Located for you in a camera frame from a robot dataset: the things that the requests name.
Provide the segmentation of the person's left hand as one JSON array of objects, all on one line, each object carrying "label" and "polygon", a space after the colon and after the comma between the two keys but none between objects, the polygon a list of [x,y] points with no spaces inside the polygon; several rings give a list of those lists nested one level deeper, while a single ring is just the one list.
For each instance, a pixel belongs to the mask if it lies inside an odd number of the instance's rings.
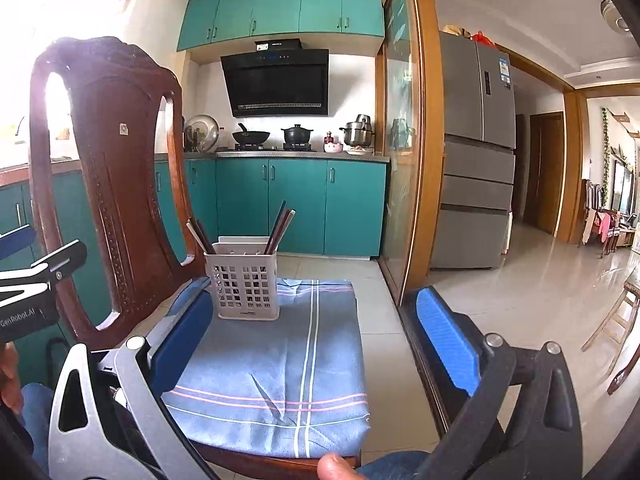
[{"label": "person's left hand", "polygon": [[13,342],[8,342],[1,347],[0,354],[1,401],[14,414],[19,415],[24,405],[24,399],[17,367],[17,350]]}]

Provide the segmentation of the person's right thumb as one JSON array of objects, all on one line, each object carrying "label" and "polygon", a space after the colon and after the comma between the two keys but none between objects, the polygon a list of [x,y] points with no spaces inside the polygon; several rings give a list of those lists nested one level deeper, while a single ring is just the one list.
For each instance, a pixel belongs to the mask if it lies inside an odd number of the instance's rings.
[{"label": "person's right thumb", "polygon": [[317,474],[320,480],[364,480],[362,474],[334,453],[326,454],[318,461]]}]

